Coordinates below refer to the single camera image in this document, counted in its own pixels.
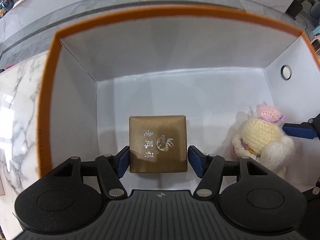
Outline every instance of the plush toy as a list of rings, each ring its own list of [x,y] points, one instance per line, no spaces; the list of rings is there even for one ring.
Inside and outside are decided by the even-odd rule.
[[[241,134],[234,136],[232,153],[237,158],[249,156],[283,178],[293,154],[292,139],[277,125],[284,116],[267,105],[258,105],[257,113],[259,117],[248,120]]]

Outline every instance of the small brown box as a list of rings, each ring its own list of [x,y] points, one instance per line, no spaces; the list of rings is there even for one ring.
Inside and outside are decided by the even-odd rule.
[[[131,116],[130,172],[186,172],[187,126],[184,115]]]

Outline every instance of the pink knitted flower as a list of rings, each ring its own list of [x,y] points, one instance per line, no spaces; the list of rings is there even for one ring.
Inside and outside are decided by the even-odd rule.
[[[273,106],[258,105],[257,113],[262,120],[267,122],[280,123],[284,121],[284,116]]]

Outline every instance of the black plant pot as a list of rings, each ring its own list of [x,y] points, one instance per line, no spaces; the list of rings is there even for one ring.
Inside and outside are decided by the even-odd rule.
[[[294,19],[301,12],[302,5],[297,0],[293,0],[288,9],[285,11],[288,15],[292,16]]]

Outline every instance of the orange rim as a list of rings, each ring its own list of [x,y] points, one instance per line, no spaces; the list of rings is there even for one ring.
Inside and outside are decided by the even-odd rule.
[[[91,28],[119,23],[129,20],[137,20],[152,17],[173,17],[173,16],[195,16],[195,17],[216,17],[222,19],[232,19],[253,24],[271,27],[277,30],[284,31],[296,37],[302,36],[316,61],[318,68],[320,64],[316,53],[310,44],[309,39],[305,36],[302,30],[295,28],[289,24],[259,16],[245,11],[225,8],[219,6],[148,6],[142,8],[134,8],[121,10],[118,12],[108,13],[103,16],[84,20],[72,26],[63,28],[57,31],[54,35],[50,52],[45,63],[44,74],[42,78],[41,90],[39,95],[39,114],[37,123],[37,154],[39,177],[43,177],[52,169],[51,154],[50,154],[50,103],[53,86],[54,73],[57,66],[59,53],[61,49],[61,38],[79,33]]]

